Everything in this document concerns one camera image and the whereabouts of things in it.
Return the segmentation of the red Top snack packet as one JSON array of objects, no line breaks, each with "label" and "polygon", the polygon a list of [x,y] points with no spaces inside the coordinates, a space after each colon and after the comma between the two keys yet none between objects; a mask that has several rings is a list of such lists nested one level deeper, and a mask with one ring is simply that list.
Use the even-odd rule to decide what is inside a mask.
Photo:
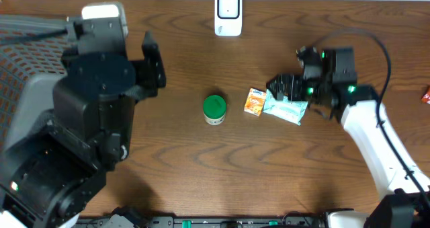
[{"label": "red Top snack packet", "polygon": [[421,98],[421,101],[423,103],[430,104],[430,87],[428,88],[428,90],[425,92],[425,94]]}]

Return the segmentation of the orange Kleenex tissue packet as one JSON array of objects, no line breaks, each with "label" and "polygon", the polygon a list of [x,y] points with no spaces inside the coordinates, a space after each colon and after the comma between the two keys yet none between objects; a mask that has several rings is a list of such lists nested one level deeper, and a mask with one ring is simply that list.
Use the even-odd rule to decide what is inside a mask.
[{"label": "orange Kleenex tissue packet", "polygon": [[265,91],[251,88],[245,102],[244,111],[255,116],[260,116],[266,97],[267,93]]}]

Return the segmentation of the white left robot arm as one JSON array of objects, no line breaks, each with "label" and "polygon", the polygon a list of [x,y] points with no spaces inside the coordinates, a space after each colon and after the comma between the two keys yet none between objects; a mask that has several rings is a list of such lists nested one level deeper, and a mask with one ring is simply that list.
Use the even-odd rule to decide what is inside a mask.
[{"label": "white left robot arm", "polygon": [[150,32],[141,60],[120,17],[1,18],[1,226],[72,227],[125,160],[137,103],[166,85]]}]

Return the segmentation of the mint green wipes packet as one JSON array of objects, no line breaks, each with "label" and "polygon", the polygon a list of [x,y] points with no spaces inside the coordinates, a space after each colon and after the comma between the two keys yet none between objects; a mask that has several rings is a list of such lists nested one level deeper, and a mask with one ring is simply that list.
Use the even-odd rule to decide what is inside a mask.
[{"label": "mint green wipes packet", "polygon": [[276,100],[273,94],[267,89],[266,99],[263,107],[263,112],[271,114],[288,122],[301,125],[300,121],[305,115],[308,102],[293,102],[288,100],[286,96],[283,100]]}]

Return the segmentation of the green lid jar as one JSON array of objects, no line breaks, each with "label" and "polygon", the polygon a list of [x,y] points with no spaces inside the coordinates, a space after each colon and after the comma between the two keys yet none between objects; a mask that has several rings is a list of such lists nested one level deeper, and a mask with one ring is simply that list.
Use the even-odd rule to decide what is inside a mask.
[{"label": "green lid jar", "polygon": [[226,101],[218,95],[208,96],[203,103],[203,113],[208,124],[221,124],[226,116]]}]

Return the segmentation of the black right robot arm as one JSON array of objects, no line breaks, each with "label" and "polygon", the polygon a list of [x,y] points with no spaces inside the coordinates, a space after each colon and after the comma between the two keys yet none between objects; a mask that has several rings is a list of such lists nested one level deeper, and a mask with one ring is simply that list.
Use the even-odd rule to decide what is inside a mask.
[{"label": "black right robot arm", "polygon": [[376,90],[358,84],[353,49],[303,47],[296,55],[302,74],[276,75],[267,89],[278,101],[328,107],[359,148],[380,197],[369,215],[327,211],[313,227],[428,227],[429,178],[396,134]]}]

